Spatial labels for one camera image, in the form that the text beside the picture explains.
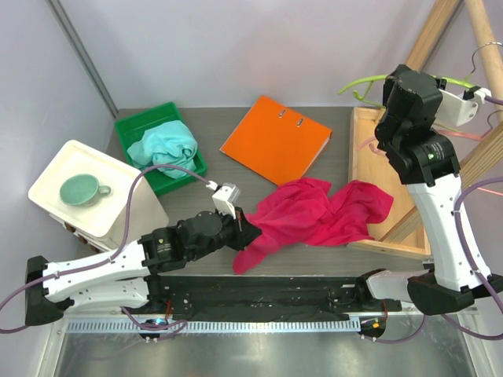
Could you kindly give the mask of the magenta t shirt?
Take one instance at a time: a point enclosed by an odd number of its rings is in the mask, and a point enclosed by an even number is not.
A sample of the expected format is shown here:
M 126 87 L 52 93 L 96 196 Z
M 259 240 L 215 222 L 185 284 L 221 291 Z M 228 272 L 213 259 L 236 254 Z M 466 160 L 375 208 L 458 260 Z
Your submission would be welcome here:
M 281 248 L 304 243 L 336 247 L 370 240 L 368 225 L 387 219 L 394 198 L 368 182 L 353 180 L 333 195 L 332 184 L 301 178 L 279 186 L 259 202 L 246 218 L 262 231 L 233 260 L 233 271 L 243 274 Z

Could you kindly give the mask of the teal t shirt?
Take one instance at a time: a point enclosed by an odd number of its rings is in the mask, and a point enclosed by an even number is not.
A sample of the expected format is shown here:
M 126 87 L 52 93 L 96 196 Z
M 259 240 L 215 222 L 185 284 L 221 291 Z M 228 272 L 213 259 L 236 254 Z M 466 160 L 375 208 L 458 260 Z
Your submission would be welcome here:
M 173 120 L 146 130 L 141 139 L 127 149 L 127 154 L 138 169 L 170 164 L 195 171 L 197 149 L 197 141 L 189 128 L 182 121 Z

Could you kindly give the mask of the pink plastic hanger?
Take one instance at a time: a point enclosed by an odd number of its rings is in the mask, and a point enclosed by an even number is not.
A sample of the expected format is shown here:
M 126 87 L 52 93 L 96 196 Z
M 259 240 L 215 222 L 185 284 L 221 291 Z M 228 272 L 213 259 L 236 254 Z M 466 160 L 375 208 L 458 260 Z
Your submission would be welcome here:
M 491 123 L 491 117 L 493 115 L 496 115 L 497 113 L 499 112 L 502 112 L 501 109 L 498 109 L 498 110 L 495 110 L 493 112 L 491 112 L 487 118 L 486 118 L 486 123 L 488 125 L 488 130 L 484 133 L 484 134 L 471 134 L 471 133 L 468 133 L 468 132 L 463 132 L 463 131 L 459 131 L 459 130 L 455 130 L 454 128 L 452 127 L 449 127 L 449 126 L 446 126 L 442 123 L 434 123 L 434 125 L 436 126 L 436 130 L 442 134 L 442 135 L 445 135 L 445 136 L 452 136 L 452 137 L 459 137 L 459 138 L 464 138 L 464 139 L 469 139 L 471 141 L 477 141 L 477 142 L 481 142 L 483 141 L 490 133 L 491 131 L 494 129 L 494 126 L 492 125 Z M 384 152 L 380 152 L 377 148 L 376 148 L 376 145 L 374 144 L 374 141 L 376 141 L 376 137 L 375 136 L 372 136 L 372 137 L 369 137 L 367 138 L 366 140 L 364 140 L 362 143 L 360 143 L 358 146 L 357 146 L 357 150 L 360 151 L 362 150 L 363 148 L 365 147 L 368 147 L 370 149 L 370 151 L 376 155 L 379 155 L 379 156 L 383 156 L 384 155 Z

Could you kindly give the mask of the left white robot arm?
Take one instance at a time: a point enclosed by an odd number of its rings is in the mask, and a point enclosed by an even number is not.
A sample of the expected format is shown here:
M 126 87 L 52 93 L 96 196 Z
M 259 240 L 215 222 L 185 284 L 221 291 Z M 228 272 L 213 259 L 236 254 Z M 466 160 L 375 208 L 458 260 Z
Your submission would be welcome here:
M 26 268 L 24 323 L 50 324 L 80 306 L 143 306 L 159 313 L 166 307 L 167 293 L 157 275 L 183 269 L 224 247 L 242 251 L 261 234 L 238 207 L 234 214 L 202 211 L 156 229 L 121 251 L 66 262 L 32 257 Z

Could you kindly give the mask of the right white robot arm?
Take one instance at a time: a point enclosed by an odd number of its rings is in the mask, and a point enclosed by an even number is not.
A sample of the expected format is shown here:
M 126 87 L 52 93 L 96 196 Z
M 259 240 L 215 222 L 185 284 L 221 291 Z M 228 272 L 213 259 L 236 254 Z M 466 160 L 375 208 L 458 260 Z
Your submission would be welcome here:
M 418 209 L 434 265 L 427 272 L 379 269 L 361 276 L 362 286 L 354 298 L 362 309 L 375 309 L 384 299 L 393 299 L 411 302 L 427 316 L 443 315 L 502 291 L 502 277 L 485 263 L 464 208 L 454 146 L 433 127 L 437 119 L 463 125 L 481 105 L 495 99 L 480 86 L 455 95 L 446 91 L 446 83 L 405 64 L 385 79 L 385 112 L 374 131 L 377 147 Z

